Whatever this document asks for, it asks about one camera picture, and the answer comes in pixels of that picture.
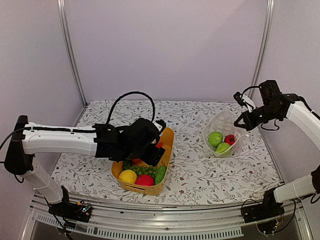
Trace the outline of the red toy tomato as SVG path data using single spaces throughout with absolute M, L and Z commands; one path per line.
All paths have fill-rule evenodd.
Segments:
M 236 138 L 233 134 L 226 135 L 224 142 L 232 146 L 236 142 Z

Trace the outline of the orange toy carrot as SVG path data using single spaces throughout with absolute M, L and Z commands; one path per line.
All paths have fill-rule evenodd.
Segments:
M 133 164 L 137 165 L 139 163 L 146 163 L 147 165 L 156 166 L 161 160 L 165 149 L 163 148 L 163 143 L 159 142 L 158 144 L 150 144 L 141 158 L 135 158 L 131 161 Z

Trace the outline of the clear zip top bag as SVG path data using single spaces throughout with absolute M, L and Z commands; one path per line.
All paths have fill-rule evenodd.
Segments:
M 237 150 L 244 145 L 246 140 L 249 140 L 249 133 L 242 128 L 237 128 L 234 126 L 234 121 L 236 117 L 230 111 L 222 111 L 218 113 L 209 123 L 203 128 L 201 137 L 204 142 L 204 149 L 206 154 L 213 155 L 217 158 L 229 157 L 232 154 L 235 154 Z M 225 140 L 225 137 L 228 135 L 233 135 L 235 138 L 235 143 L 232 144 L 225 151 L 218 153 L 216 152 L 216 147 L 214 147 L 209 142 L 210 134 L 213 132 L 219 132 L 222 134 L 222 140 Z

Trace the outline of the green toy apple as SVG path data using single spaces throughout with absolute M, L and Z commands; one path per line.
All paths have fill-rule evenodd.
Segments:
M 223 134 L 217 131 L 213 131 L 208 136 L 208 143 L 213 147 L 217 147 L 223 141 Z

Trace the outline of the green toy broccoli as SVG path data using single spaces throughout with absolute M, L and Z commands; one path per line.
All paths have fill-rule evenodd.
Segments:
M 130 170 L 133 166 L 133 162 L 131 160 L 126 160 L 122 162 L 122 169 L 123 170 Z

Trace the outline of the green toy cabbage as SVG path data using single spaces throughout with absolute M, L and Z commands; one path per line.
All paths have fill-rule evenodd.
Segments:
M 227 143 L 227 142 L 221 142 L 217 147 L 216 147 L 216 150 L 215 152 L 217 154 L 222 154 L 224 152 L 226 152 L 229 148 L 230 148 L 230 144 Z

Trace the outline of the green toy grapes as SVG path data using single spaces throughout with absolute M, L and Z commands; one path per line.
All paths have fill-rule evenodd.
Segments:
M 132 166 L 130 169 L 134 171 L 138 177 L 141 175 L 148 175 L 155 178 L 158 173 L 158 168 L 156 166 Z

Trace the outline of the red toy apple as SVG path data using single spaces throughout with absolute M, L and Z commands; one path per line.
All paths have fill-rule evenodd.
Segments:
M 152 176 L 143 174 L 136 179 L 135 184 L 139 186 L 154 186 L 155 180 Z

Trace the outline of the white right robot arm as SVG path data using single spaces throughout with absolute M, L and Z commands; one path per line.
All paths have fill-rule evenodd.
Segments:
M 296 93 L 282 93 L 276 80 L 266 80 L 233 95 L 243 107 L 235 127 L 261 130 L 284 177 L 284 184 L 263 194 L 258 213 L 269 218 L 278 204 L 318 199 L 320 194 L 320 117 Z

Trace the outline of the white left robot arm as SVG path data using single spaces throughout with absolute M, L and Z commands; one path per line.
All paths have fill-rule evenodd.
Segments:
M 71 153 L 123 162 L 140 159 L 156 166 L 165 150 L 156 145 L 166 128 L 163 120 L 138 118 L 129 126 L 95 124 L 85 127 L 61 127 L 29 122 L 26 115 L 18 117 L 9 141 L 4 167 L 16 176 L 29 181 L 63 216 L 74 213 L 74 205 L 67 200 L 67 191 L 58 186 L 34 161 L 38 153 Z

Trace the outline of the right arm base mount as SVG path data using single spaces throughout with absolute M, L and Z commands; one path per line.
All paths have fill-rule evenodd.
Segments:
M 267 190 L 261 203 L 250 198 L 240 209 L 245 223 L 260 221 L 257 229 L 264 235 L 276 233 L 285 213 L 283 203 L 276 202 L 274 190 L 275 188 Z

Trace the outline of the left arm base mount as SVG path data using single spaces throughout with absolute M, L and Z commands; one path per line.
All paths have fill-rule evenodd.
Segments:
M 62 217 L 64 220 L 75 220 L 88 223 L 92 214 L 92 205 L 83 200 L 72 203 L 69 200 L 67 189 L 62 186 L 62 200 L 59 203 L 49 204 L 48 212 L 52 215 Z

